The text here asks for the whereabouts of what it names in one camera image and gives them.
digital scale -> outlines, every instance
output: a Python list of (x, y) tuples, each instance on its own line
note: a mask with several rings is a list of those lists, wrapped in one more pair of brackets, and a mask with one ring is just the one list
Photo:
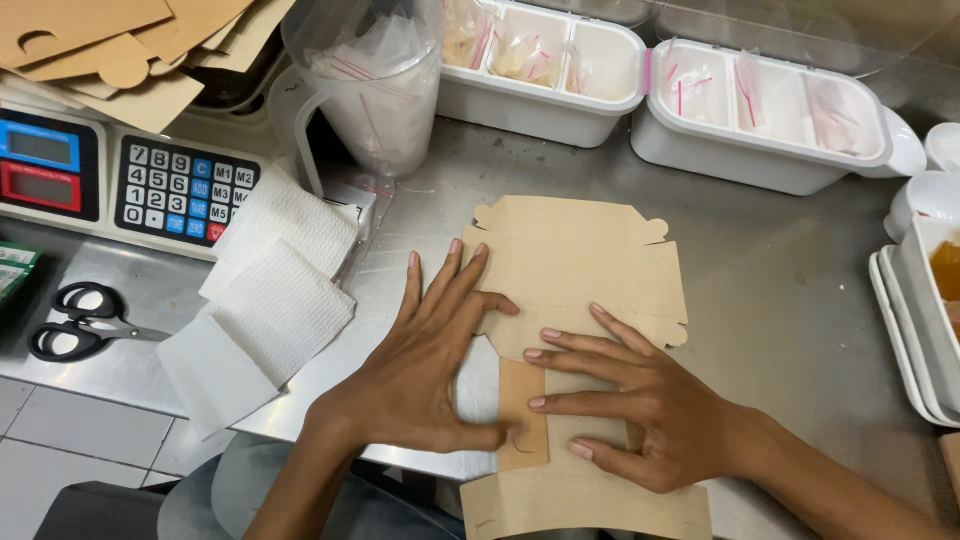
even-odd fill
[(153, 135), (3, 88), (0, 215), (215, 260), (210, 247), (279, 157), (266, 109), (185, 112)]

metal countertop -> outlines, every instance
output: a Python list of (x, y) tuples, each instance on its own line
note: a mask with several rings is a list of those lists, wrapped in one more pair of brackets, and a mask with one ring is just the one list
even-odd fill
[[(396, 197), (351, 294), (353, 321), (290, 382), (290, 393), (235, 426), (293, 440), (316, 396), (363, 362), (392, 324), (407, 257), (437, 272), (472, 210), (501, 196), (631, 204), (670, 226), (680, 250), (688, 342), (670, 352), (722, 396), (763, 409), (803, 440), (924, 511), (955, 521), (934, 428), (910, 408), (867, 274), (889, 243), (881, 226), (898, 180), (848, 177), (810, 197), (646, 163), (621, 122), (597, 149), (544, 143), (438, 118), (426, 165)], [(74, 364), (29, 357), (24, 336), (46, 321), (62, 283), (117, 288), (135, 325), (174, 333), (205, 304), (211, 264), (0, 218), (0, 239), (46, 254), (0, 310), (0, 376), (184, 416), (154, 344), (114, 342)], [(556, 254), (557, 258), (575, 254)], [(482, 453), (446, 456), (370, 447), (365, 457), (454, 479), (493, 472)], [(705, 482), (714, 534), (735, 539), (812, 534), (752, 485)]]

left hand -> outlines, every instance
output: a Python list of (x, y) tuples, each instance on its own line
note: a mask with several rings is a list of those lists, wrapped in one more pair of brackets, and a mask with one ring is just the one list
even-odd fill
[(508, 424), (476, 425), (457, 418), (451, 393), (473, 331), (486, 311), (508, 315), (519, 308), (502, 294), (473, 287), (487, 268), (490, 249), (480, 244), (460, 271), (464, 243), (454, 239), (437, 278), (420, 297), (420, 256), (410, 254), (406, 294), (394, 327), (356, 373), (310, 407), (303, 431), (341, 422), (339, 436), (359, 448), (388, 444), (449, 453), (494, 451)]

stack of cardboard sheets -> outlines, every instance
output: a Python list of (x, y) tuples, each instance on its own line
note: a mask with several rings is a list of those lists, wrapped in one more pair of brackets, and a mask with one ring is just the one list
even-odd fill
[(4, 0), (0, 83), (159, 133), (204, 88), (182, 65), (246, 72), (295, 0)]

scale button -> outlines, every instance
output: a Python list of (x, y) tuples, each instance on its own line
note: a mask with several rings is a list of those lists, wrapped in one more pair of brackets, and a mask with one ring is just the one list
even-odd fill
[(233, 165), (217, 163), (213, 166), (213, 180), (229, 184), (233, 182)]
[(138, 165), (131, 165), (127, 170), (127, 182), (144, 185), (147, 183), (147, 169)]
[(237, 185), (253, 189), (253, 171), (243, 167), (237, 167)]
[(140, 146), (138, 144), (130, 145), (130, 163), (146, 165), (149, 160), (150, 151), (147, 150), (146, 146)]
[(229, 203), (230, 202), (230, 186), (223, 185), (223, 184), (214, 184), (212, 198), (214, 201), (218, 203)]
[(193, 176), (200, 178), (210, 178), (210, 161), (193, 160)]
[(166, 189), (167, 188), (167, 173), (163, 171), (157, 171), (151, 169), (150, 171), (150, 187), (155, 187), (157, 189)]
[(147, 206), (152, 209), (163, 210), (167, 208), (167, 193), (165, 191), (156, 191), (151, 189), (147, 193)]
[(127, 223), (139, 225), (143, 222), (143, 209), (134, 205), (127, 205), (123, 210), (123, 220)]
[(182, 216), (173, 214), (167, 216), (167, 231), (183, 234), (184, 227), (186, 227), (186, 220)]
[(211, 223), (209, 226), (207, 226), (206, 239), (213, 240), (214, 242), (216, 242), (217, 240), (220, 239), (220, 236), (222, 236), (224, 234), (224, 231), (226, 230), (227, 228), (224, 227), (223, 225), (217, 225), (216, 223)]
[(142, 187), (136, 185), (127, 186), (127, 202), (132, 205), (142, 205), (144, 201), (145, 191)]
[(183, 175), (170, 175), (170, 190), (174, 193), (186, 193), (190, 187), (190, 179)]
[(203, 238), (206, 223), (199, 219), (190, 219), (186, 222), (186, 235), (195, 238)]
[(190, 185), (190, 194), (194, 197), (200, 197), (201, 199), (209, 198), (210, 182), (193, 179), (193, 184)]
[(242, 206), (244, 201), (246, 201), (247, 197), (249, 196), (250, 196), (249, 189), (240, 189), (239, 187), (235, 187), (233, 189), (233, 205), (235, 207)]
[(175, 173), (190, 174), (190, 157), (183, 154), (174, 154), (174, 162), (170, 168)]
[(171, 193), (170, 206), (167, 209), (174, 213), (186, 213), (186, 197)]
[(151, 229), (163, 229), (163, 212), (159, 210), (147, 210), (147, 219), (143, 224)]
[(190, 215), (193, 217), (206, 217), (206, 201), (190, 199)]
[(150, 153), (150, 166), (165, 169), (170, 166), (170, 153), (155, 149)]
[(227, 223), (230, 217), (230, 209), (224, 205), (210, 205), (210, 221), (217, 223)]

